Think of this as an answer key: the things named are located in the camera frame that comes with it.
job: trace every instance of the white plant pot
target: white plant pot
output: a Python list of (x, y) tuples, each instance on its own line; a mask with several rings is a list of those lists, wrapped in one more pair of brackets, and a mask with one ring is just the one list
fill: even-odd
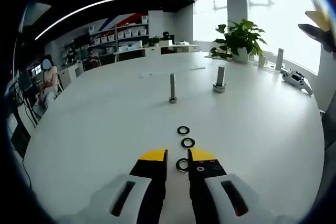
[(259, 63), (258, 68), (263, 68), (266, 64), (266, 57), (265, 56), (259, 56)]
[(233, 55), (233, 60), (239, 63), (247, 64), (249, 59), (249, 54), (246, 51), (246, 48), (238, 48), (239, 55)]

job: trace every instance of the white pillar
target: white pillar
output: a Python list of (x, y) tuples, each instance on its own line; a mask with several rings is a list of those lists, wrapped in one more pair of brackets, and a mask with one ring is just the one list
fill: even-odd
[(237, 23), (247, 19), (247, 0), (227, 0), (227, 17)]
[(149, 10), (148, 11), (148, 35), (150, 38), (154, 36), (162, 37), (163, 30), (163, 11)]

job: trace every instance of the computer monitor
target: computer monitor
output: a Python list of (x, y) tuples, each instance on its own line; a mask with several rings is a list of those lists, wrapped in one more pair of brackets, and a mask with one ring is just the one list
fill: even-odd
[(20, 74), (18, 78), (18, 81), (23, 91), (27, 91), (33, 85), (27, 69), (22, 71), (22, 73)]
[(164, 35), (162, 40), (171, 40), (174, 43), (175, 35)]

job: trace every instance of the green leaves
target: green leaves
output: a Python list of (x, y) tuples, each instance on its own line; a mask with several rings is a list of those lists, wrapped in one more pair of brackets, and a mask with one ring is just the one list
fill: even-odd
[(226, 51), (227, 50), (227, 46), (220, 46), (219, 47), (221, 50), (223, 50), (223, 51)]
[(226, 28), (226, 25), (223, 24), (223, 25), (218, 25), (218, 28), (216, 28), (215, 30), (216, 30), (217, 32), (223, 34), (225, 28)]
[(224, 44), (225, 39), (216, 39), (214, 42), (219, 43), (219, 44)]
[(259, 40), (264, 43), (264, 44), (267, 44), (262, 38), (259, 38)]
[(240, 23), (230, 21), (230, 25), (218, 25), (216, 31), (223, 34), (225, 39), (216, 39), (214, 42), (222, 44), (218, 48), (214, 47), (210, 50), (212, 56), (227, 57), (227, 53), (238, 55), (238, 48), (246, 48), (246, 51), (252, 55), (263, 55), (262, 50), (257, 43), (260, 40), (262, 43), (266, 42), (261, 38), (260, 33), (265, 31), (258, 28), (253, 22), (242, 19)]

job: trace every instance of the window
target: window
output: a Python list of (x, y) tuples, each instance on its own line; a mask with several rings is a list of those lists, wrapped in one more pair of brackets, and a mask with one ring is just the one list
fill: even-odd
[(278, 53), (284, 49), (286, 60), (318, 74), (321, 45), (309, 38), (298, 24), (316, 24), (305, 15), (315, 10), (312, 0), (247, 0), (248, 19), (265, 30), (262, 35), (268, 45), (260, 43), (262, 50)]
[(34, 71), (35, 71), (35, 74), (39, 74), (42, 71), (41, 64), (34, 67)]
[(227, 25), (226, 0), (195, 0), (193, 40), (214, 41), (220, 36), (218, 25)]

